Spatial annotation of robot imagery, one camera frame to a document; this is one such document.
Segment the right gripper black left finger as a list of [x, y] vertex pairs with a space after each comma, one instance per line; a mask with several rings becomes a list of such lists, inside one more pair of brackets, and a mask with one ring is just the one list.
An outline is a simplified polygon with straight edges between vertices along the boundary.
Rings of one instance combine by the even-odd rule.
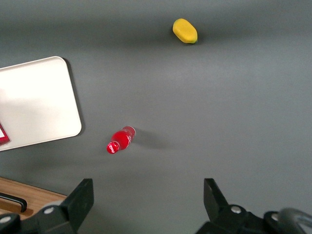
[[93, 180], [83, 179], [59, 205], [23, 221], [24, 234], [76, 234], [94, 204]]

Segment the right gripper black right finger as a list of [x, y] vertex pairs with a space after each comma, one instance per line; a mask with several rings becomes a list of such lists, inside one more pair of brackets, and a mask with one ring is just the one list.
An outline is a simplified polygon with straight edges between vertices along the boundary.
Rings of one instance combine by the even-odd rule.
[[198, 234], [266, 234], [263, 219], [241, 206], [231, 205], [212, 178], [204, 179], [203, 202], [209, 221]]

